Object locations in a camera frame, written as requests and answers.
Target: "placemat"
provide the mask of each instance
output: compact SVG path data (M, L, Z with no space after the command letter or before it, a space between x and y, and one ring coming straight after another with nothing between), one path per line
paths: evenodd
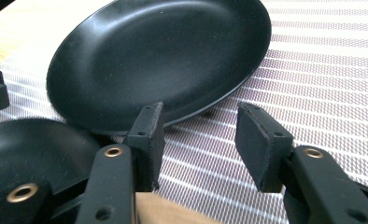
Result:
M166 129L155 193L223 223L288 222L282 194L257 192L236 152L240 101L269 112L295 136L295 146L329 151L368 186L368 1L262 2L273 35L254 76L208 112ZM29 43L0 63L11 101L0 121L62 120L45 88L61 41Z

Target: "gray and white striped fabric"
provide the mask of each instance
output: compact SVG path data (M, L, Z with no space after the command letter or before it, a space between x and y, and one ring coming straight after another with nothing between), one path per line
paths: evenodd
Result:
M368 186L368 1L262 2L273 35L254 76L209 112L166 129L156 193L223 223L288 222L282 194L258 193L234 147L240 101L263 107L295 136L296 146L329 151ZM60 119L45 90L60 41L32 43L0 64L12 101L0 121ZM37 57L40 49L49 57Z

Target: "metal ring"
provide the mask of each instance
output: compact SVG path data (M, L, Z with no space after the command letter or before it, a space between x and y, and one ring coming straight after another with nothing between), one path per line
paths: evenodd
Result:
M312 157L312 158L316 158L316 159L323 158L323 153L321 153L320 151L315 150L313 148L304 149L304 153L308 157Z
M7 201L9 203L20 203L26 201L33 197L37 191L38 186L36 184L20 185L8 194Z
M118 148L118 147L112 147L105 151L105 155L107 157L116 157L122 154L122 152L123 152L123 149Z

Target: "black oval plate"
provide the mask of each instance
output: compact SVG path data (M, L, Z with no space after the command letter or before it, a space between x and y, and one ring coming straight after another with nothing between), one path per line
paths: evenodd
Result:
M88 178L101 146L57 121L20 119L0 123L0 190L22 180L47 180L54 193Z
M125 134L141 108L156 102L171 125L246 81L270 36L256 0L116 1L58 48L48 95L69 123L94 133Z

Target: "wooden table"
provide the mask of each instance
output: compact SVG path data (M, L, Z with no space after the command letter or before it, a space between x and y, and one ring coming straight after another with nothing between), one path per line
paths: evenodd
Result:
M37 43L39 47L50 42L63 41L78 24L109 2L110 0L15 1L0 12L0 62L22 46ZM136 198L142 223L217 223L156 194L137 193Z

